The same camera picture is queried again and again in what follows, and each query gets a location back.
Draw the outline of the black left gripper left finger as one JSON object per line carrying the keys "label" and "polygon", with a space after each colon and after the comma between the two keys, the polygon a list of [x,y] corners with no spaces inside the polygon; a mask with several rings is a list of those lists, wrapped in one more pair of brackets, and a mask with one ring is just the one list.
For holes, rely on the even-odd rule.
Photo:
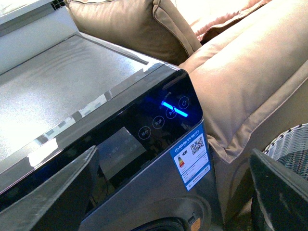
{"label": "black left gripper left finger", "polygon": [[77,231],[96,184],[99,152],[90,147],[0,213],[2,231]]}

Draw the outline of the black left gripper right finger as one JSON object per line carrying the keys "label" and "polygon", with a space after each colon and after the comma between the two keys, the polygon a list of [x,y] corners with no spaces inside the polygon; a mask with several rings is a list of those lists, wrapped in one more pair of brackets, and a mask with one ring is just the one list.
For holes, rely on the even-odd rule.
{"label": "black left gripper right finger", "polygon": [[256,231],[306,231],[308,181],[254,149],[250,170],[255,192],[251,217]]}

